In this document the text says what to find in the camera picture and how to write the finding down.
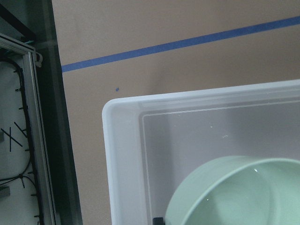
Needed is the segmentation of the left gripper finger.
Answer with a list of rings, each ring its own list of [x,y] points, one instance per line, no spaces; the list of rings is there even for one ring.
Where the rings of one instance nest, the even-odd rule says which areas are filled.
[[[155,217],[152,220],[153,225],[164,225],[164,218],[163,217]]]

